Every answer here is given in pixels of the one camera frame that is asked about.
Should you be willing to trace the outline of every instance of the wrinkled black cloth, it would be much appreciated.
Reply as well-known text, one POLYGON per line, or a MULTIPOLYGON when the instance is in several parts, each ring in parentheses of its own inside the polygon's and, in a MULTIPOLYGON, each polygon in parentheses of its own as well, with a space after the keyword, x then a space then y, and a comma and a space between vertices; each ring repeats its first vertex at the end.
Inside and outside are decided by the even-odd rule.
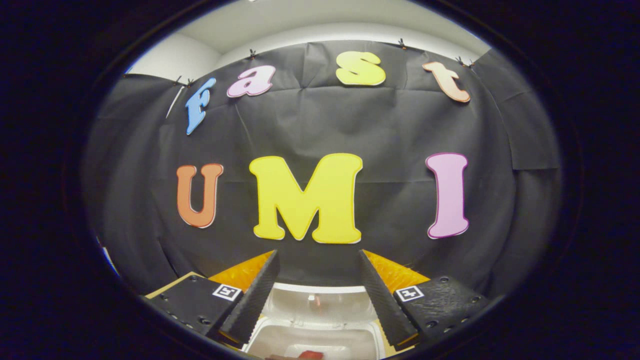
POLYGON ((209 276, 272 249, 280 282, 361 285, 357 252, 365 249, 426 275, 449 274, 487 296, 509 291, 535 264, 554 228, 561 189, 551 120, 525 79, 494 50, 471 68, 417 49, 367 41, 300 44, 240 60, 189 88, 151 76, 127 76, 104 101, 85 156, 84 191, 101 242, 122 277, 140 293, 196 271, 209 276), (387 78, 346 86, 335 75, 344 51, 369 51, 387 78), (459 75, 471 100, 448 98, 423 63, 459 75), (276 72, 268 92, 229 98, 240 73, 276 72), (189 135, 186 101, 210 78, 206 116, 189 135), (355 225, 362 240, 295 240, 278 216, 283 240, 256 237, 256 178, 249 163, 281 156, 304 189, 318 161, 348 152, 362 158, 356 176, 355 225), (458 236, 431 239, 436 184, 425 159, 457 152, 464 170, 465 217, 458 236), (176 170, 193 165, 191 203, 202 208, 203 165, 219 163, 214 223, 187 225, 176 205, 176 170))

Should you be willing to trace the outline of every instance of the pink letter i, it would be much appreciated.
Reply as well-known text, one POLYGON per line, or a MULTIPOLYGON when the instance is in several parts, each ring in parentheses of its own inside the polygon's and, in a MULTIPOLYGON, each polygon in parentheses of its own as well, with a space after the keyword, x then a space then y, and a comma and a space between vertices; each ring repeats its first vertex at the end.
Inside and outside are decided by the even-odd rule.
POLYGON ((436 222, 427 232, 432 239, 460 235, 469 227, 469 220, 465 218, 462 180, 462 172, 467 163, 464 155, 455 152, 434 154, 425 161, 427 167, 436 175, 436 222))

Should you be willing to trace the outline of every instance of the red object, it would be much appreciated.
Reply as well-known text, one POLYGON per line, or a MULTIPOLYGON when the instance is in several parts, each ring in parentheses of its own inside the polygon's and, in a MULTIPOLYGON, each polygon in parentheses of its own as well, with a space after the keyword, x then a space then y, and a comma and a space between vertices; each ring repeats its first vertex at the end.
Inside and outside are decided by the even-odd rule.
POLYGON ((322 360, 323 353, 317 351, 307 350, 298 356, 298 359, 317 359, 322 360))

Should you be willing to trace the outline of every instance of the white container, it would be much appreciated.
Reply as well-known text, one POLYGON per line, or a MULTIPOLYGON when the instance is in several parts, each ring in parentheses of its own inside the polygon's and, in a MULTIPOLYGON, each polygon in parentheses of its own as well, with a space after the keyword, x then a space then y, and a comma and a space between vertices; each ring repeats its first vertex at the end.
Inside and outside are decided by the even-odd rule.
POLYGON ((243 351, 257 357, 379 360, 385 345, 364 287, 320 288, 276 283, 243 351))

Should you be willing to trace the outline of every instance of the blue letter f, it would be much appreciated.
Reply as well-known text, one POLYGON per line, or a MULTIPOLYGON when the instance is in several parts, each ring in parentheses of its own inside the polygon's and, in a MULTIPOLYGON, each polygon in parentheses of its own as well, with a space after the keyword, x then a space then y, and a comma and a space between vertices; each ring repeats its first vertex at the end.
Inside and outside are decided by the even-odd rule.
POLYGON ((201 111, 201 106, 207 106, 209 103, 209 88, 216 83, 216 79, 211 78, 207 80, 201 88, 196 91, 193 96, 187 101, 187 113, 189 116, 189 126, 187 126, 187 135, 190 135, 193 130, 200 125, 206 115, 205 111, 201 111))

